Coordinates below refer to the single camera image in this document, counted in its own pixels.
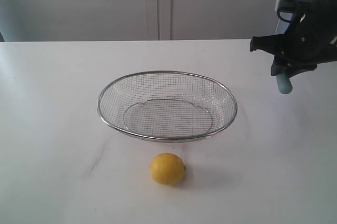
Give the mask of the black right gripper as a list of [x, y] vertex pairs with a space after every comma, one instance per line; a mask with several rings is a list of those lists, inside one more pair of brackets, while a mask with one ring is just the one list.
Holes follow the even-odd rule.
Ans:
[[[292, 14], [282, 13], [281, 16], [291, 19]], [[305, 14], [289, 23], [284, 34], [253, 36], [249, 50], [262, 50], [284, 58], [273, 58], [271, 76], [293, 77], [314, 71], [317, 64], [335, 62], [336, 0], [312, 0]]]

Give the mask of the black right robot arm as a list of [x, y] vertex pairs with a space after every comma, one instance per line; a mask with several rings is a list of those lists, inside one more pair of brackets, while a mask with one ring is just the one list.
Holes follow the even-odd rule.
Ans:
[[336, 0], [276, 0], [275, 10], [293, 15], [286, 31], [250, 41], [250, 51], [274, 56], [272, 76], [293, 77], [336, 61]]

